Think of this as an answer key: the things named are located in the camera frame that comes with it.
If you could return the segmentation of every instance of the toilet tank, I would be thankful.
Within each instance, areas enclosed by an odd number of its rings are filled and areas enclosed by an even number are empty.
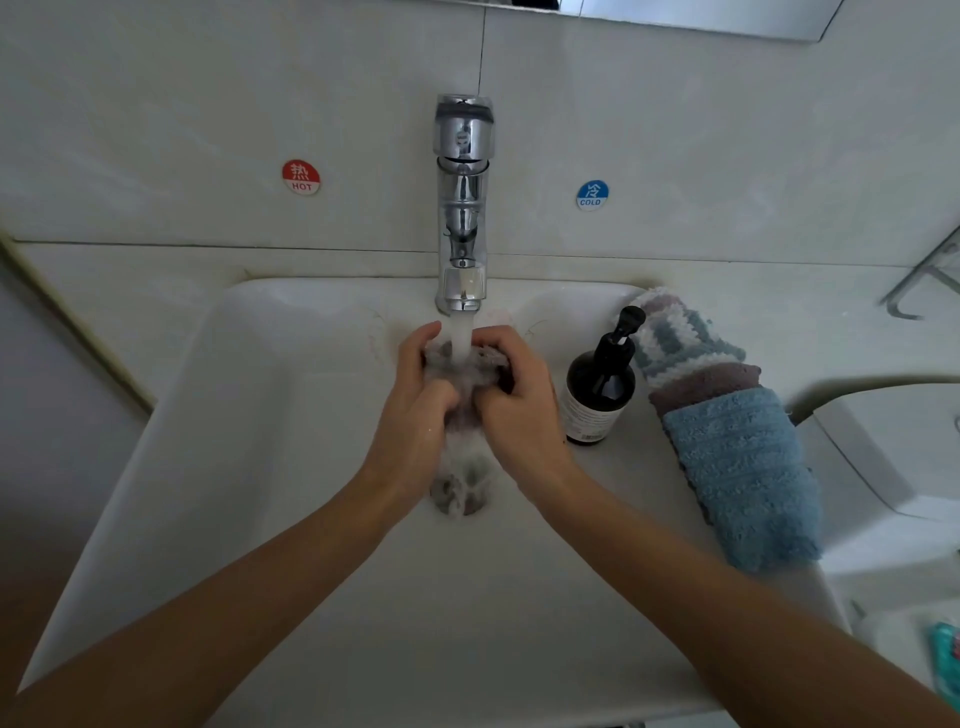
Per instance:
[[[960,547],[960,384],[846,395],[797,434],[820,481],[824,571],[905,566]]]

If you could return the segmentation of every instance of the left hand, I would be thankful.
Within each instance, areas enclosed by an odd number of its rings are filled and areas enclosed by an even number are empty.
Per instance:
[[[394,388],[357,478],[388,489],[403,518],[429,490],[444,447],[444,415],[460,401],[444,379],[423,384],[423,348],[441,324],[421,326],[400,344]]]

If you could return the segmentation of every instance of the red sticker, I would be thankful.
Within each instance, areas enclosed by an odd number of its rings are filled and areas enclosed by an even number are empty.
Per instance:
[[[302,159],[291,159],[283,165],[283,181],[298,195],[312,195],[320,189],[320,174]]]

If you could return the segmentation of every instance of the white sink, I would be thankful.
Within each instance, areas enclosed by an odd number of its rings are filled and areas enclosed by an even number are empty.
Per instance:
[[[277,279],[230,289],[150,420],[25,683],[326,502],[366,452],[397,343],[437,318],[435,288]],[[635,294],[492,280],[476,325],[513,324],[562,377]],[[608,440],[577,457],[719,552],[642,392]],[[839,620],[818,569],[773,582]],[[715,707],[683,655],[504,478],[459,521],[422,502],[210,725],[561,728]]]

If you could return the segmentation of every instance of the person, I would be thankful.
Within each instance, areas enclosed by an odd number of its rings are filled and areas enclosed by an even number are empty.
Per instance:
[[[424,496],[449,382],[424,384],[434,322],[400,346],[370,451],[326,505],[21,692],[2,726],[193,726],[367,559]],[[581,557],[686,656],[743,728],[957,728],[960,716],[835,627],[689,545],[574,462],[547,366],[508,327],[475,345],[510,359],[511,394],[475,396],[491,449]]]

